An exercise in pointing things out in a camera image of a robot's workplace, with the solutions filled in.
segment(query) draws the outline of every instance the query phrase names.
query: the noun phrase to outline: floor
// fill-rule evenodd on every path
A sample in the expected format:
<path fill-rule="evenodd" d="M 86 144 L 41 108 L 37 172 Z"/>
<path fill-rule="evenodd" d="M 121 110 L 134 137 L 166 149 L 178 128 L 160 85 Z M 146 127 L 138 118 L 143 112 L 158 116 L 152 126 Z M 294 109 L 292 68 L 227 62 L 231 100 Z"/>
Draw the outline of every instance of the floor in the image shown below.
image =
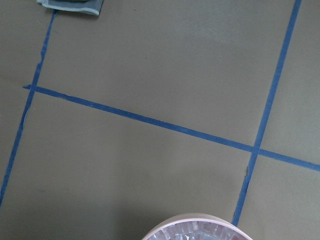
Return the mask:
<path fill-rule="evenodd" d="M 318 0 L 1 11 L 0 240 L 139 240 L 194 212 L 319 239 Z"/>

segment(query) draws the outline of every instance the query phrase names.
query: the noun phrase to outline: round plastic container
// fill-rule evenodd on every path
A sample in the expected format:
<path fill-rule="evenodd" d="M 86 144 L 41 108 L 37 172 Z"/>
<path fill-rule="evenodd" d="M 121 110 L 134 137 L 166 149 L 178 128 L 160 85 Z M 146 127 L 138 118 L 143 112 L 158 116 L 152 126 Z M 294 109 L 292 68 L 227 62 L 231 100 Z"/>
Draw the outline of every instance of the round plastic container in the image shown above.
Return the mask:
<path fill-rule="evenodd" d="M 163 221 L 142 240 L 252 240 L 252 238 L 218 217 L 187 213 Z"/>

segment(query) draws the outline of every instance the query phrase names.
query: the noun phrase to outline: blue painter's tape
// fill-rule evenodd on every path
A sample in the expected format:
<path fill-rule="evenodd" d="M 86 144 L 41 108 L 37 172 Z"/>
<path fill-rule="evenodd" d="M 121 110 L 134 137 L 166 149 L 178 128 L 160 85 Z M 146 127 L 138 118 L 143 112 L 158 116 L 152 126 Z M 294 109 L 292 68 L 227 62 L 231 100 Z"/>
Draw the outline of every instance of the blue painter's tape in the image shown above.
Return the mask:
<path fill-rule="evenodd" d="M 268 97 L 267 97 L 267 100 L 265 103 L 265 107 L 264 107 L 264 111 L 263 111 L 262 118 L 260 121 L 259 129 L 258 129 L 256 138 L 255 138 L 255 141 L 254 141 L 253 150 L 252 150 L 251 157 L 250 157 L 249 164 L 248 164 L 248 174 L 247 174 L 247 176 L 245 176 L 245 178 L 243 180 L 243 184 L 241 187 L 238 202 L 235 207 L 234 216 L 232 219 L 232 224 L 235 226 L 237 226 L 239 223 L 240 215 L 241 215 L 241 212 L 242 212 L 245 200 L 246 200 L 247 190 L 248 190 L 249 183 L 250 183 L 250 180 L 251 180 L 254 168 L 255 168 L 255 164 L 257 161 L 257 157 L 258 157 L 258 152 L 261 147 L 261 143 L 262 143 L 262 140 L 263 140 L 263 137 L 265 134 L 269 115 L 270 115 L 271 108 L 272 108 L 272 105 L 273 105 L 273 102 L 275 99 L 278 83 L 279 83 L 281 73 L 282 73 L 282 70 L 283 70 L 283 67 L 285 64 L 288 48 L 290 45 L 290 40 L 291 40 L 292 33 L 293 33 L 294 27 L 295 27 L 295 23 L 296 23 L 296 20 L 298 17 L 300 5 L 301 5 L 301 0 L 296 0 L 294 2 L 294 6 L 292 9 L 289 24 L 287 26 L 286 33 L 284 36 L 284 40 L 283 40 L 280 56 L 278 59 L 278 63 L 276 65 L 276 69 L 274 72 L 272 84 L 271 84 L 269 94 L 268 94 Z"/>
<path fill-rule="evenodd" d="M 264 150 L 264 149 L 260 149 L 259 150 L 259 155 L 268 157 L 268 158 L 272 158 L 272 159 L 276 159 L 282 162 L 286 162 L 289 164 L 294 164 L 303 168 L 307 168 L 307 169 L 311 169 L 311 170 L 315 170 L 320 172 L 320 165 L 318 164 L 314 164 L 308 161 L 304 161 L 298 158 L 294 158 L 294 157 L 290 157 L 290 156 L 286 156 L 286 155 L 282 155 L 279 153 L 275 153 L 272 151 L 268 151 L 268 150 Z"/>
<path fill-rule="evenodd" d="M 93 102 L 93 101 L 89 101 L 89 100 L 85 100 L 79 97 L 75 97 L 75 96 L 68 96 L 66 94 L 57 92 L 57 91 L 53 91 L 50 89 L 46 89 L 43 87 L 36 87 L 36 92 L 42 93 L 42 94 L 46 94 L 49 96 L 53 96 L 53 97 L 57 97 L 57 98 L 61 98 L 61 99 L 65 99 L 67 101 L 73 102 L 73 103 L 77 103 L 77 104 L 81 104 L 90 108 L 94 108 L 94 109 L 99 109 L 108 113 L 112 113 L 112 114 L 116 114 L 116 115 L 120 115 L 126 118 L 130 118 L 130 119 L 134 119 L 140 122 L 144 122 L 147 124 L 151 124 L 151 125 L 155 125 L 158 127 L 162 127 L 165 129 L 170 129 L 179 133 L 183 133 L 183 134 L 187 134 L 193 137 L 197 137 L 197 138 L 201 138 L 201 139 L 205 139 L 211 142 L 215 142 L 218 144 L 222 144 L 222 145 L 226 145 L 229 147 L 233 147 L 236 149 L 241 149 L 247 152 L 251 152 L 253 147 L 240 143 L 240 142 L 236 142 L 236 141 L 232 141 L 229 139 L 225 139 L 219 136 L 215 136 L 215 135 L 211 135 L 211 134 L 207 134 L 204 132 L 200 132 L 200 131 L 196 131 L 190 128 L 186 128 L 183 126 L 179 126 L 179 125 L 175 125 L 172 123 L 168 123 L 168 122 L 164 122 L 164 121 L 160 121 L 160 120 L 156 120 L 154 118 L 151 117 L 147 117 L 147 116 L 143 116 L 143 115 L 139 115 L 136 113 L 132 113 L 129 111 L 125 111 L 125 110 L 121 110 L 115 107 L 111 107 L 111 106 L 107 106 L 107 105 L 103 105 L 97 102 Z"/>
<path fill-rule="evenodd" d="M 43 42 L 43 45 L 42 45 L 41 53 L 40 53 L 41 60 L 36 66 L 36 69 L 35 69 L 35 72 L 34 72 L 34 76 L 33 76 L 33 80 L 32 80 L 32 84 L 30 85 L 30 88 L 29 88 L 30 91 L 29 91 L 28 97 L 26 99 L 26 103 L 25 103 L 24 110 L 23 110 L 23 113 L 22 113 L 21 121 L 20 121 L 16 136 L 15 136 L 15 140 L 14 140 L 14 143 L 13 143 L 13 147 L 12 147 L 12 150 L 11 150 L 9 162 L 8 162 L 8 165 L 7 165 L 4 177 L 3 177 L 3 182 L 2 182 L 2 186 L 1 186 L 1 190 L 0 190 L 0 207 L 1 207 L 2 202 L 4 200 L 6 188 L 7 188 L 7 185 L 8 185 L 8 182 L 9 182 L 9 178 L 10 178 L 10 174 L 11 174 L 11 171 L 12 171 L 12 168 L 13 168 L 13 165 L 14 165 L 14 161 L 15 161 L 16 154 L 17 154 L 18 147 L 19 147 L 20 140 L 21 140 L 21 136 L 22 136 L 22 133 L 23 133 L 23 130 L 24 130 L 24 123 L 25 123 L 25 120 L 26 120 L 26 117 L 27 117 L 28 110 L 29 110 L 29 108 L 31 106 L 31 103 L 32 103 L 32 100 L 34 98 L 36 87 L 37 87 L 37 83 L 38 83 L 40 72 L 41 72 L 41 68 L 42 68 L 42 65 L 43 65 L 44 60 L 45 60 L 47 47 L 48 47 L 48 42 L 49 42 L 50 33 L 51 33 L 51 28 L 52 28 L 54 19 L 55 19 L 57 14 L 58 14 L 57 10 L 54 10 L 53 13 L 52 13 L 52 17 L 51 17 L 51 20 L 50 20 L 50 23 L 49 23 L 49 26 L 48 26 L 48 29 L 47 29 L 47 32 L 46 32 L 46 35 L 45 35 L 45 39 L 44 39 L 44 42 Z"/>

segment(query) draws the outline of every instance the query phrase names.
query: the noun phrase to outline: gray towel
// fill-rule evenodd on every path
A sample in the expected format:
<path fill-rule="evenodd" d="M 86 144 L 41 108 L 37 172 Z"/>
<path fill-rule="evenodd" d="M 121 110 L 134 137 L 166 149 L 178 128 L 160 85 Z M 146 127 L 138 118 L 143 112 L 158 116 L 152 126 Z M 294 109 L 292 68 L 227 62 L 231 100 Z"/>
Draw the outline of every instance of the gray towel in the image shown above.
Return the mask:
<path fill-rule="evenodd" d="M 50 9 L 81 12 L 99 15 L 104 0 L 36 0 L 38 4 Z"/>

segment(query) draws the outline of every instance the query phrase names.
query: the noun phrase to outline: clear plastic lid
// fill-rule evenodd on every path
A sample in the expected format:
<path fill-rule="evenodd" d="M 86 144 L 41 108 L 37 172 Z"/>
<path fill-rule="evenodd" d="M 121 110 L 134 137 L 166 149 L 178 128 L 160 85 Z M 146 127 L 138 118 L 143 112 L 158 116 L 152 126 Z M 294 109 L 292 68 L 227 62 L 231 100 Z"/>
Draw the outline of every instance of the clear plastic lid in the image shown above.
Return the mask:
<path fill-rule="evenodd" d="M 218 217 L 190 213 L 160 223 L 143 240 L 252 240 L 240 229 Z"/>

